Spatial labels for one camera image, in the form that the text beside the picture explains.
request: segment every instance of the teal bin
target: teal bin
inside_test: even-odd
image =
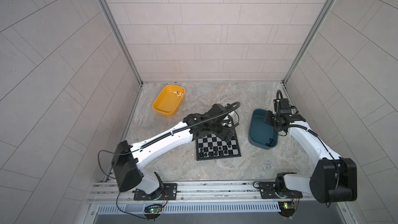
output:
[[[278,134],[273,126],[264,122],[267,110],[256,109],[251,115],[249,142],[257,147],[269,150],[278,144]]]

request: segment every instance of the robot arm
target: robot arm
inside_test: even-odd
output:
[[[121,192],[132,188],[144,191],[150,199],[157,199],[163,191],[163,183],[158,174],[146,173],[144,167],[156,157],[181,145],[208,134],[230,141],[233,133],[233,112],[239,102],[223,107],[214,104],[204,114],[190,114],[171,129],[142,142],[128,145],[121,142],[112,159],[112,168]],[[318,202],[354,201],[357,197],[356,165],[349,158],[341,158],[311,130],[305,119],[292,113],[288,99],[282,98],[278,90],[274,100],[275,113],[268,111],[264,122],[274,126],[275,131],[289,132],[308,153],[316,164],[311,177],[295,173],[279,173],[275,179],[275,191],[301,191],[312,194]]]

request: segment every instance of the aluminum frame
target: aluminum frame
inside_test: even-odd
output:
[[[310,46],[312,40],[314,39],[316,33],[318,32],[319,28],[321,27],[323,21],[325,20],[327,14],[330,12],[334,2],[336,0],[326,0],[324,5],[322,6],[321,11],[319,12],[314,24],[312,25],[310,31],[308,32],[303,44],[300,47],[300,50],[298,51],[295,59],[293,60],[293,63],[289,69],[289,71],[286,73],[285,78],[282,80],[283,84],[287,84],[292,77],[292,74],[296,67],[299,65],[299,62],[301,61],[302,57],[304,56],[305,52],[307,51],[308,47]]]

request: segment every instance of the floor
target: floor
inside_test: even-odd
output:
[[[239,101],[240,125],[236,133],[241,157],[196,161],[195,142],[179,146],[150,162],[148,172],[158,172],[162,180],[233,180],[270,179],[279,172],[311,175],[313,163],[290,135],[279,137],[278,145],[264,150],[248,142],[251,114],[254,109],[273,109],[272,100],[280,82],[179,83],[186,96],[174,117],[164,117],[152,109],[166,83],[146,83],[127,133],[129,143],[155,136],[181,121],[190,113],[207,112],[215,103],[226,105]]]

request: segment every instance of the black cable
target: black cable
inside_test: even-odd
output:
[[[253,182],[253,187],[255,187],[256,189],[260,189],[260,187],[256,187],[256,186],[254,186],[254,184],[255,183],[259,183],[260,181],[255,181],[255,182]]]
[[[124,212],[123,210],[121,210],[120,207],[117,205],[117,199],[119,199],[120,193],[121,193],[121,192],[119,192],[119,194],[118,194],[117,197],[116,197],[116,206],[117,206],[117,209],[119,209],[119,210],[120,210],[121,212],[123,212],[123,213],[131,214],[132,216],[135,216],[135,217],[137,217],[137,218],[147,220],[147,218],[140,217],[140,216],[137,216],[137,215],[135,215],[135,214],[128,213],[128,212]]]

